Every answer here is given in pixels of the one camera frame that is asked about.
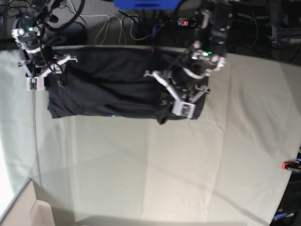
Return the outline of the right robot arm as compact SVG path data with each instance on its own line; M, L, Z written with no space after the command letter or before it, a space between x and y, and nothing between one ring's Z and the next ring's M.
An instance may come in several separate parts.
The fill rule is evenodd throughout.
M20 52L19 67L26 73L26 88L31 90L44 90L45 80L50 74L56 77L60 87L65 87L67 77L65 66L69 61L77 61L77 57L69 54L57 55L52 46L62 43L66 38L59 32L69 28L84 9L85 1L81 1L78 10L70 21L53 28L49 22L56 22L53 10L61 4L59 0L33 0L13 25L11 35Z

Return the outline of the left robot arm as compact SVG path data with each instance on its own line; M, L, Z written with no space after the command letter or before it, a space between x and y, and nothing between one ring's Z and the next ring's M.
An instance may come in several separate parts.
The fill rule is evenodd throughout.
M166 58L166 69L154 68L144 74L160 85L155 111L159 124L173 117L197 119L211 92L209 76L225 66L232 21L231 1L200 1L195 19L194 34L185 50L173 58Z

